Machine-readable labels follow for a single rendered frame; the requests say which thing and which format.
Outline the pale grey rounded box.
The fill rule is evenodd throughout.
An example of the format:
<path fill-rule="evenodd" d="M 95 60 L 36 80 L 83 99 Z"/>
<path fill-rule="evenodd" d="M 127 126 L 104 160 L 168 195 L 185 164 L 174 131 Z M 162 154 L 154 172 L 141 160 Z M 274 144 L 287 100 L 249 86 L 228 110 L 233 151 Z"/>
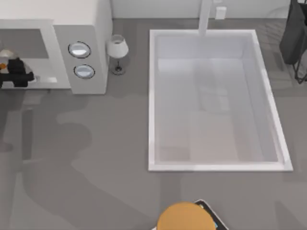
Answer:
<path fill-rule="evenodd" d="M 11 59 L 16 59 L 19 58 L 19 56 L 17 55 L 17 53 L 4 48 L 3 50 L 0 51 L 0 58 L 3 58 L 5 60 L 11 60 Z M 29 73 L 31 72 L 31 69 L 27 66 L 27 64 L 22 60 L 23 64 L 24 64 L 24 68 L 25 68 L 25 72 Z"/>

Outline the large round microwave knob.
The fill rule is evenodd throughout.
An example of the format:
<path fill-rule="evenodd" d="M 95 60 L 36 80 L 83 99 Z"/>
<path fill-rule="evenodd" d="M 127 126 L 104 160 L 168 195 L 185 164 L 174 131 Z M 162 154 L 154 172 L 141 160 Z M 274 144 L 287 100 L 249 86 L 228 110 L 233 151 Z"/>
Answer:
<path fill-rule="evenodd" d="M 68 52 L 75 58 L 87 58 L 91 54 L 91 48 L 86 43 L 78 41 L 69 44 Z"/>

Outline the small round microwave knob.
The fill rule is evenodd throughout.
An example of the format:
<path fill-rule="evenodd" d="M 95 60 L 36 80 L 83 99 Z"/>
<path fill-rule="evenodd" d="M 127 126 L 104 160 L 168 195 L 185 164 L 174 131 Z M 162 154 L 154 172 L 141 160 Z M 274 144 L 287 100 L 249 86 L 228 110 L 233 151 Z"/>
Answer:
<path fill-rule="evenodd" d="M 74 67 L 73 73 L 81 79 L 90 79 L 95 75 L 95 70 L 90 65 L 78 65 Z"/>

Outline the pale microwave oven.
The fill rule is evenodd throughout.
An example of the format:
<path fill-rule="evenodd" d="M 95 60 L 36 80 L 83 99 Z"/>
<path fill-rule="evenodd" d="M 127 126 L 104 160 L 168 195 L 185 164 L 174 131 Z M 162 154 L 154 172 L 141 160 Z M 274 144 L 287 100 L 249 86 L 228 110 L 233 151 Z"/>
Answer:
<path fill-rule="evenodd" d="M 0 51 L 9 49 L 34 74 L 28 87 L 8 80 L 8 61 L 0 58 L 0 89 L 70 89 L 74 94 L 104 94 L 113 32 L 110 0 L 0 0 Z M 69 44 L 84 42 L 87 58 L 75 58 Z M 78 78 L 74 67 L 90 65 L 95 75 Z"/>

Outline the white stemmed goblet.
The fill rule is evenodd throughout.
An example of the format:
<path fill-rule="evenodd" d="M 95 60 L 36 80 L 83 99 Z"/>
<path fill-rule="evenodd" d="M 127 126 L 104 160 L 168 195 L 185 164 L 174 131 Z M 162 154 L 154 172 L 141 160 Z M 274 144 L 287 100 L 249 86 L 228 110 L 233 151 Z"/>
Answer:
<path fill-rule="evenodd" d="M 120 61 L 128 54 L 128 52 L 129 47 L 126 39 L 119 34 L 112 35 L 107 43 L 107 54 L 116 61 L 116 65 L 111 70 L 114 75 L 123 75 L 125 73 Z"/>

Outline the tall white tap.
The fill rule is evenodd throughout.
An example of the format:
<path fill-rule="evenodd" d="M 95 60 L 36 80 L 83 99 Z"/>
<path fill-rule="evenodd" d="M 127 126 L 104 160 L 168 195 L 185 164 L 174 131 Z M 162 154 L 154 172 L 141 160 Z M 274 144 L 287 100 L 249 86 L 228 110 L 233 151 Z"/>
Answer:
<path fill-rule="evenodd" d="M 198 27 L 198 32 L 200 36 L 205 36 L 206 34 L 213 3 L 214 0 L 201 0 L 199 27 Z"/>

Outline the white sink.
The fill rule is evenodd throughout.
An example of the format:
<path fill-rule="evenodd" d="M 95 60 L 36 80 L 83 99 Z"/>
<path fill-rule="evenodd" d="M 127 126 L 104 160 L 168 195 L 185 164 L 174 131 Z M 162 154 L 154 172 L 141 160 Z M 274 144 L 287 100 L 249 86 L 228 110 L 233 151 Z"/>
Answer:
<path fill-rule="evenodd" d="M 253 29 L 149 32 L 148 170 L 291 172 Z"/>

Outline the small white box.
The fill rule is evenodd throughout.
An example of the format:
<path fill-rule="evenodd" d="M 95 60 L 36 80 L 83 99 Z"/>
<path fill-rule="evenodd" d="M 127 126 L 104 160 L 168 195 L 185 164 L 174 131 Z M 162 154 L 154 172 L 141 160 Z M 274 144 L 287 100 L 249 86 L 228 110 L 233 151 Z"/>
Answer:
<path fill-rule="evenodd" d="M 218 6 L 215 10 L 215 19 L 224 20 L 226 18 L 227 8 L 225 6 Z"/>

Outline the black tablet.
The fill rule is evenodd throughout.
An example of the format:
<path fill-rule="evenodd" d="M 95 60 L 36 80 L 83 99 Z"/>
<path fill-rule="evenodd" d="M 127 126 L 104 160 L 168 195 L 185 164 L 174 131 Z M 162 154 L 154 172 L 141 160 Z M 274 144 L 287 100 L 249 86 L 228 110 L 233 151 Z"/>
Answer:
<path fill-rule="evenodd" d="M 203 208 L 204 210 L 206 210 L 210 214 L 215 224 L 215 230 L 229 230 L 229 228 L 223 223 L 220 217 L 215 213 L 215 211 L 210 207 L 210 205 L 205 200 L 199 199 L 196 200 L 194 203 Z"/>

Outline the black metal rack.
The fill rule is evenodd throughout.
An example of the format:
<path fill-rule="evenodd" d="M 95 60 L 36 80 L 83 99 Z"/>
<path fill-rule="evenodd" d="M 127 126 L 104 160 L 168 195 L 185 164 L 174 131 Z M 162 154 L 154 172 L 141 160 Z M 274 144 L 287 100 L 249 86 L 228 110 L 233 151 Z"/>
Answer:
<path fill-rule="evenodd" d="M 307 0 L 290 0 L 286 25 L 279 49 L 286 65 L 294 70 L 294 79 L 298 84 L 307 82 L 307 72 L 299 77 L 299 68 L 303 54 L 307 51 Z"/>

